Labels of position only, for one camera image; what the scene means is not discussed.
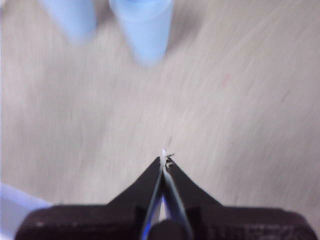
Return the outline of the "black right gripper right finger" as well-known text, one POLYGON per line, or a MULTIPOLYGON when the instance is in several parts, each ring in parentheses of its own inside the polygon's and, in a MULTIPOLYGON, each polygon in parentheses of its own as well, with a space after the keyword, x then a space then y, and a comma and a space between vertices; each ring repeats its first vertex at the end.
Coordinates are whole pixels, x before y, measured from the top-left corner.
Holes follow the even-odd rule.
POLYGON ((207 231, 202 222, 202 210, 222 204, 194 183, 175 163, 165 149, 161 153, 163 193, 166 215, 180 225, 187 239, 204 239, 207 231))

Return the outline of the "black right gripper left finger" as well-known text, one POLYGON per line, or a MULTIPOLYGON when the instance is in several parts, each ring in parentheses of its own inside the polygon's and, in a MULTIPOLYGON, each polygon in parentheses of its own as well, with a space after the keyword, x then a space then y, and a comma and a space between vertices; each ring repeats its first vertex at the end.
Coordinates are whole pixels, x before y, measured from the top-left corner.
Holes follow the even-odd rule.
POLYGON ((123 192, 112 199, 108 206, 114 213, 111 220, 110 240, 146 240, 154 215, 159 214, 162 196, 163 170, 160 157, 123 192))

